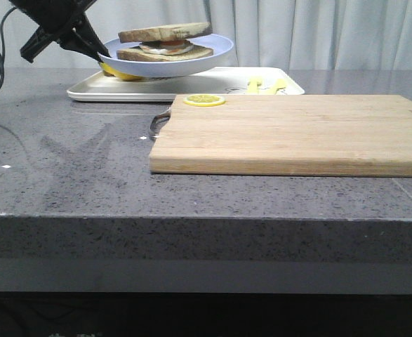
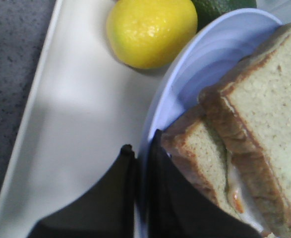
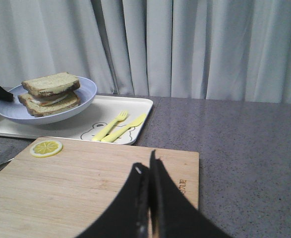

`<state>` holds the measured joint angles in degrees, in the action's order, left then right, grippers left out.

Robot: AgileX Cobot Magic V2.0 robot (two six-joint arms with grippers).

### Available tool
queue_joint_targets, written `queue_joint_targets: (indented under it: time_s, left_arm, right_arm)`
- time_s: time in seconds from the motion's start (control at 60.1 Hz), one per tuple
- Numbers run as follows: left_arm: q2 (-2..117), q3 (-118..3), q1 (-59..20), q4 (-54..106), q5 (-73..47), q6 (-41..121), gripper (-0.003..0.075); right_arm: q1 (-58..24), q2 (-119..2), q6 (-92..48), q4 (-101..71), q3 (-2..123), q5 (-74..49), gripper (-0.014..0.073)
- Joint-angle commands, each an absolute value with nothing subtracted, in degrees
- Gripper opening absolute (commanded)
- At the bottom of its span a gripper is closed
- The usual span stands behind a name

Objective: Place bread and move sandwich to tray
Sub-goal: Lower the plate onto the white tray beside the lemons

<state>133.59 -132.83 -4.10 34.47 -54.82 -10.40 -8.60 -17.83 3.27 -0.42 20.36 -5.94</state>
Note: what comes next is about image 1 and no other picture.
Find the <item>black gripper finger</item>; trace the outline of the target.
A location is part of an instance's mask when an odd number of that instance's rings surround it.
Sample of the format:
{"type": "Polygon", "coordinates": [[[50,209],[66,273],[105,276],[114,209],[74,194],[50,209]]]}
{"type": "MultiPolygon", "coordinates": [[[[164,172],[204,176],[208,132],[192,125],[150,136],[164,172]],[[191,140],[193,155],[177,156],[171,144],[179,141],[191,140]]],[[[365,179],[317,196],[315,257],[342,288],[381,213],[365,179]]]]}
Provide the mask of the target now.
{"type": "Polygon", "coordinates": [[[102,61],[99,56],[102,52],[102,43],[97,37],[83,37],[78,33],[66,33],[60,36],[58,43],[65,50],[86,55],[98,62],[102,61]]]}
{"type": "MultiPolygon", "coordinates": [[[[97,37],[99,39],[98,35],[95,33],[94,29],[92,28],[92,26],[91,26],[90,22],[88,21],[88,18],[86,17],[85,14],[80,14],[76,18],[76,20],[74,22],[74,26],[72,28],[72,32],[73,33],[78,33],[79,35],[81,35],[83,37],[92,36],[92,37],[97,37]]],[[[102,52],[99,55],[103,55],[103,56],[108,56],[109,55],[109,51],[104,46],[104,44],[102,44],[102,52]]]]}

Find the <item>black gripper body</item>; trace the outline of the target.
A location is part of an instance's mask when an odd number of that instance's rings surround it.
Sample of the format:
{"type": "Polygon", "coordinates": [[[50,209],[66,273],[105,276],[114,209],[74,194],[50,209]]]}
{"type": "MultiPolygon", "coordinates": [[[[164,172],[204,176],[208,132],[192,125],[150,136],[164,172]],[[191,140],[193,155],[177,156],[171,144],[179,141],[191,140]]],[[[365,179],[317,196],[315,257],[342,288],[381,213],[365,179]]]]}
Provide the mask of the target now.
{"type": "Polygon", "coordinates": [[[72,28],[80,14],[86,15],[94,2],[86,1],[12,1],[18,10],[31,18],[37,25],[35,33],[20,49],[21,56],[28,62],[33,62],[46,47],[66,33],[73,33],[72,28]]]}

